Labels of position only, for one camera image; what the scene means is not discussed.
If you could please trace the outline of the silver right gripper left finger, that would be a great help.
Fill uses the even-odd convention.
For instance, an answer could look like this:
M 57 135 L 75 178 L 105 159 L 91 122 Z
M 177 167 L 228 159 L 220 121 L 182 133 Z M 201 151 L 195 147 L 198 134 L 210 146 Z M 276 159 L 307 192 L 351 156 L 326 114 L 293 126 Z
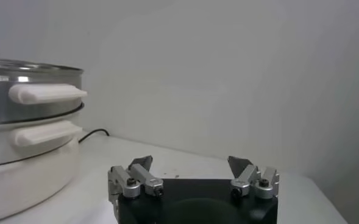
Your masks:
M 136 199 L 144 193 L 155 198 L 162 198 L 164 184 L 161 178 L 150 173 L 153 157 L 151 155 L 135 158 L 125 169 L 123 166 L 113 166 L 107 173 L 108 200 L 115 211 L 119 210 L 119 197 Z

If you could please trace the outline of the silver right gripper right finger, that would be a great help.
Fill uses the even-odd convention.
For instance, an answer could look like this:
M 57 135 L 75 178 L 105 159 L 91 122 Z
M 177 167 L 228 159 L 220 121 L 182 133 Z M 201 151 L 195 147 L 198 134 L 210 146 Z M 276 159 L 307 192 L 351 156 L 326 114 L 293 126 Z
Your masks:
M 272 167 L 264 172 L 248 159 L 229 156 L 228 164 L 234 179 L 230 181 L 231 196 L 243 198 L 253 190 L 260 199 L 272 199 L 279 194 L 279 173 Z

